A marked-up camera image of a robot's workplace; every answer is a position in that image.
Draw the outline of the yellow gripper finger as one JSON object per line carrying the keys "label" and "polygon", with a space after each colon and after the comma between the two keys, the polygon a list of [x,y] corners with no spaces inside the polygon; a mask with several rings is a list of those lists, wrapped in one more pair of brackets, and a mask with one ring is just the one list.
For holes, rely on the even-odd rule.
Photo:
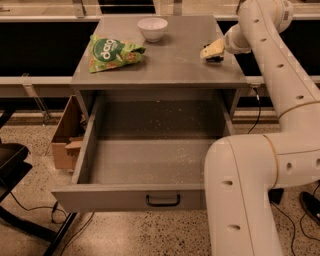
{"label": "yellow gripper finger", "polygon": [[200,57],[202,59],[209,59],[213,57],[222,57],[224,55],[224,41],[222,39],[217,39],[214,42],[206,45],[200,51]]}

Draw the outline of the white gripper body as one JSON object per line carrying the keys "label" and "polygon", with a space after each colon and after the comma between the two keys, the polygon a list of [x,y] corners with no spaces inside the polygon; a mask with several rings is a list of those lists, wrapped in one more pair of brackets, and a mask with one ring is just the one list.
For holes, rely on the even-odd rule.
{"label": "white gripper body", "polygon": [[224,35],[225,50],[231,54],[248,54],[251,47],[238,24],[232,26]]}

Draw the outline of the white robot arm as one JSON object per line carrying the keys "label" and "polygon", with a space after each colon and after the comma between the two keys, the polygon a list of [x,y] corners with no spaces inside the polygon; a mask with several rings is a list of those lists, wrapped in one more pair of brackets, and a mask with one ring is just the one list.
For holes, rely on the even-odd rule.
{"label": "white robot arm", "polygon": [[280,37],[289,0],[240,0],[226,51],[253,53],[277,133],[232,135],[209,148],[204,187],[213,256],[283,256],[268,193],[320,177],[320,90]]}

